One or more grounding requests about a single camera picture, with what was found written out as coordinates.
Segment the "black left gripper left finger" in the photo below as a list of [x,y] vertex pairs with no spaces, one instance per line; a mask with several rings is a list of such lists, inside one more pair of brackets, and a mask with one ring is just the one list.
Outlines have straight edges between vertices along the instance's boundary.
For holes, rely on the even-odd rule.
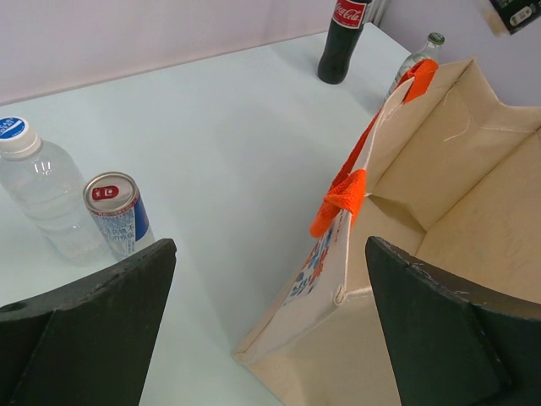
[[1,309],[3,405],[136,405],[177,247],[160,239],[87,277]]

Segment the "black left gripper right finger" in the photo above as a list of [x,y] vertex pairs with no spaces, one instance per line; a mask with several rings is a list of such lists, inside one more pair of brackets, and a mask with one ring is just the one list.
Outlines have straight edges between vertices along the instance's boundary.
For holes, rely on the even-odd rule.
[[372,236],[369,280],[404,405],[538,405],[540,306]]

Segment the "clear glass bottle green cap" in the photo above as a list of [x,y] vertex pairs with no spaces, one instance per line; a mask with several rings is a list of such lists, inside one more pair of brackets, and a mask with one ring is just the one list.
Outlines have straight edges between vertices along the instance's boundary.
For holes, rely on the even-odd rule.
[[396,76],[391,84],[385,100],[387,100],[392,92],[397,88],[402,76],[412,68],[416,63],[419,63],[423,60],[430,59],[435,62],[439,62],[439,52],[440,48],[445,43],[445,37],[438,32],[432,32],[428,35],[427,41],[422,49],[417,52],[411,53],[402,63],[401,67],[398,69]]

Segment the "black gold drink can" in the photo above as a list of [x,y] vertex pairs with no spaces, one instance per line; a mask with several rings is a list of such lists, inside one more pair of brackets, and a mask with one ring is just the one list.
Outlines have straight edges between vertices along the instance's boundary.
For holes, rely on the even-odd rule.
[[496,36],[512,36],[540,18],[539,0],[480,0],[477,5]]

